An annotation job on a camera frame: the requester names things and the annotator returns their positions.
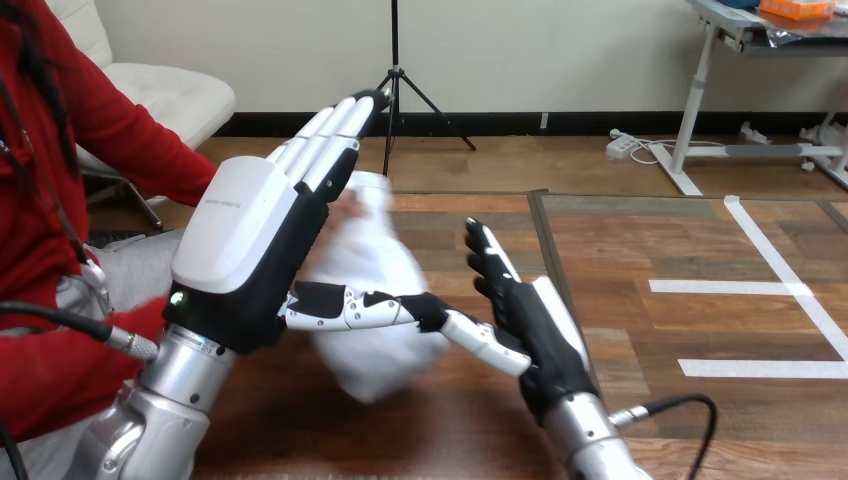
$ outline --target green indicator light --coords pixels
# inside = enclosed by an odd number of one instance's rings
[[[183,294],[183,292],[174,292],[174,294],[171,295],[171,305],[176,307],[177,305],[182,303],[184,296],[185,294]]]

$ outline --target black cable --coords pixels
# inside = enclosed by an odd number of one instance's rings
[[[718,408],[716,407],[715,402],[704,394],[689,393],[668,397],[663,400],[657,400],[656,402],[646,403],[642,406],[648,411],[648,415],[654,416],[657,413],[689,402],[703,403],[710,409],[710,420],[707,424],[707,430],[704,432],[704,440],[701,442],[701,448],[698,450],[698,456],[695,457],[695,462],[692,464],[692,470],[689,472],[689,480],[695,480],[695,477],[698,476],[698,470],[701,468],[701,463],[703,463],[704,457],[707,456],[707,450],[710,448],[710,443],[713,441],[716,425],[718,424]]]
[[[24,458],[21,456],[18,444],[12,438],[12,434],[9,433],[6,424],[2,420],[0,420],[0,441],[6,447],[6,453],[9,455],[9,463],[12,464],[12,471],[15,472],[15,478],[17,480],[29,480],[29,475],[24,465]]]
[[[3,301],[0,302],[0,313],[22,313],[32,315],[34,317],[44,318],[57,325],[62,325],[78,332],[94,338],[99,342],[105,342],[112,335],[112,325],[106,322],[98,322],[92,318],[77,315],[71,312],[55,310],[52,308],[42,307],[41,305],[33,305],[31,303]],[[17,480],[29,480],[24,459],[21,456],[21,451],[18,449],[18,444],[6,425],[0,421],[0,441],[6,447],[6,453],[9,455],[9,463],[12,464],[12,470],[15,472]]]
[[[44,318],[57,325],[84,333],[98,342],[105,342],[112,335],[112,325],[107,322],[98,322],[93,318],[31,303],[3,301],[0,302],[0,313],[22,313]]]

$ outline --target red shirt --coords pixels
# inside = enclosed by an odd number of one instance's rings
[[[44,0],[16,3],[38,23],[39,48],[67,106],[71,141],[141,189],[196,205],[215,167],[115,89],[76,49]],[[2,101],[0,130],[38,188],[45,188],[44,174],[50,178],[85,241],[88,218],[82,179],[65,165],[47,104],[18,71],[19,47],[20,30],[0,20],[0,77],[32,140],[35,159],[24,148],[20,129]],[[0,299],[55,307],[59,277],[79,274],[79,264],[56,213],[46,213],[21,183],[0,158]],[[155,338],[163,328],[163,308],[164,299],[157,298],[109,321]],[[55,328],[40,319],[0,315],[0,330],[18,326]],[[0,419],[18,441],[56,430],[108,407],[123,380],[139,367],[126,355],[71,331],[0,336]]]

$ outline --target white wall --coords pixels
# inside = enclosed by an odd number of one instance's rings
[[[215,75],[239,111],[315,111],[391,63],[388,0],[97,4],[118,61]],[[400,0],[401,65],[450,112],[682,110],[696,21],[684,0]],[[711,82],[708,110],[824,111],[848,86],[848,61],[720,47]],[[426,111],[411,93],[402,109]]]

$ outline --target person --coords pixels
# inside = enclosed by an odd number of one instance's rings
[[[75,144],[141,189],[192,206],[215,166],[115,89],[44,0],[0,0],[0,142],[0,299],[102,317],[80,277],[87,257],[106,273],[116,309],[104,321],[156,338],[182,232],[80,253],[89,225]],[[357,208],[344,196],[331,219]],[[0,421],[31,478],[61,478],[90,418],[140,366],[46,320],[0,315]],[[12,478],[0,454],[0,478]]]

